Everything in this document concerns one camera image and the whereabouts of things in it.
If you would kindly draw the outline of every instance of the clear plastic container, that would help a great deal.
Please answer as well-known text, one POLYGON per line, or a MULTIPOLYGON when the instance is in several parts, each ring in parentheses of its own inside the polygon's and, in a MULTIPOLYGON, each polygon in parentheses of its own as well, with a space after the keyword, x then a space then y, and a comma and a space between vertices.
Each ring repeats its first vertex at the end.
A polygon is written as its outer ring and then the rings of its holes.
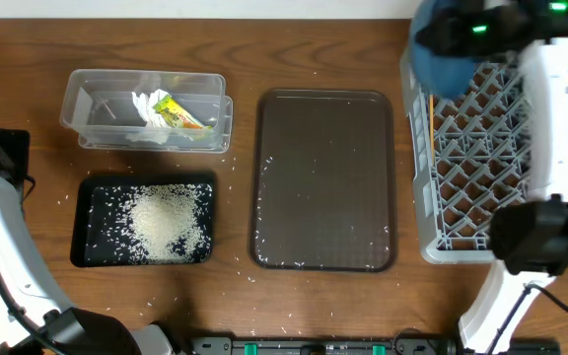
POLYGON ((233 103, 218 74, 141 70, 76 70, 69 77, 60 122, 90 149, 224 153, 232 134, 233 103), (145 127, 133 93, 161 89, 211 127, 145 127))

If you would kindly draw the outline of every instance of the black tray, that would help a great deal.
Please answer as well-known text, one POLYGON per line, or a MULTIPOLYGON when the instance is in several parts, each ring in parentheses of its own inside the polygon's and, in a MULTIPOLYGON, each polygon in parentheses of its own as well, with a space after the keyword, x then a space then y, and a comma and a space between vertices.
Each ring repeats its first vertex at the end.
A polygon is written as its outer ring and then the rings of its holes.
POLYGON ((274 90, 262 98, 249 238, 260 266, 391 266, 392 125, 389 101, 375 92, 274 90))
MULTIPOLYGON (((71 262, 78 267, 138 265, 149 263, 146 258, 132 261, 128 248, 116 250, 116 239, 126 243, 128 238, 117 231, 114 212, 120 198, 126 196, 130 186, 150 186, 165 184, 203 184, 211 186, 211 194, 205 194, 198 200, 203 214, 197 216, 197 223, 209 244, 197 248, 192 254, 194 262, 203 262, 209 258, 213 245, 214 220, 214 176, 211 174, 183 174, 163 176, 92 176, 87 177, 78 189, 78 203, 76 206, 76 220, 71 243, 71 262), (112 192, 114 187, 120 186, 120 191, 112 192)), ((164 264, 183 263, 178 260, 166 260, 164 264)))

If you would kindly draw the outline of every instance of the gray dish rack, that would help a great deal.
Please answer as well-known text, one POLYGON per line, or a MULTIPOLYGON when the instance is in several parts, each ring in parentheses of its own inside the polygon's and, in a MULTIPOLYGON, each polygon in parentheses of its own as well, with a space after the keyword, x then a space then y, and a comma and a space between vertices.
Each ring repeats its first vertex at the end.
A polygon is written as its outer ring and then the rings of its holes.
POLYGON ((400 59, 402 97, 411 124, 418 240, 431 263, 494 260, 488 225, 498 207, 525 202, 531 166, 531 116, 514 66, 479 64, 467 95, 434 100, 431 156, 428 93, 400 59))

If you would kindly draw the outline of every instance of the wooden table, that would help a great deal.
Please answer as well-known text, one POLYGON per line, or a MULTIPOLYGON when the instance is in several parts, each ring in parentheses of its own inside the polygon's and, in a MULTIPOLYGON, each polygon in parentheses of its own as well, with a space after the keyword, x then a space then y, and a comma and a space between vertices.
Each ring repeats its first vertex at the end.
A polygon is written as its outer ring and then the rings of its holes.
MULTIPOLYGON (((182 335, 227 332, 242 337, 254 331, 258 337, 369 339, 391 338, 409 326, 452 332, 474 300, 487 266, 432 265, 418 250, 411 134, 398 71, 408 25, 0 20, 0 127, 27 129, 32 135, 30 173, 37 187, 25 204, 27 222, 64 291, 80 308, 116 317, 129 328, 161 320, 182 335), (222 74, 235 107, 229 152, 182 155, 80 148, 77 134, 58 121, 67 79, 80 68, 222 74), (270 88, 366 89, 390 99, 399 206, 398 261, 391 270, 269 271, 249 259, 256 108, 270 88), (92 269, 71 264, 79 183, 89 172, 128 173, 127 166, 135 173, 210 170, 222 186, 234 187, 218 199, 214 253, 208 262, 92 269)), ((568 270, 551 289, 568 304, 568 270)), ((516 335, 556 337, 568 354, 568 315, 540 297, 516 335)))

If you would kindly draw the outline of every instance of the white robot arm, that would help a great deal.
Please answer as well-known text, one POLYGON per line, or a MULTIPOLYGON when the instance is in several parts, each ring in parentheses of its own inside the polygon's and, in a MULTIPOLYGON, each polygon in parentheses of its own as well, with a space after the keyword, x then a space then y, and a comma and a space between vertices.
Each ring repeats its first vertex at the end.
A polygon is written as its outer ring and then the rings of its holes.
MULTIPOLYGON (((459 324, 464 347, 498 354, 538 295, 532 287, 548 286, 568 266, 568 1, 452 3, 429 4, 434 14, 413 45, 430 51, 418 47, 411 53, 423 57, 411 60, 457 67, 467 57, 518 53, 532 115, 527 196, 534 202, 495 214, 490 244, 498 260, 459 324)), ((437 88, 434 74, 418 79, 437 88)))
POLYGON ((0 352, 35 354, 38 345, 56 354, 175 354, 157 325, 128 332, 116 319, 74 307, 28 232, 20 192, 9 182, 19 180, 14 164, 0 146, 0 175, 7 177, 0 176, 0 352), (106 334, 90 334, 96 324, 106 334))

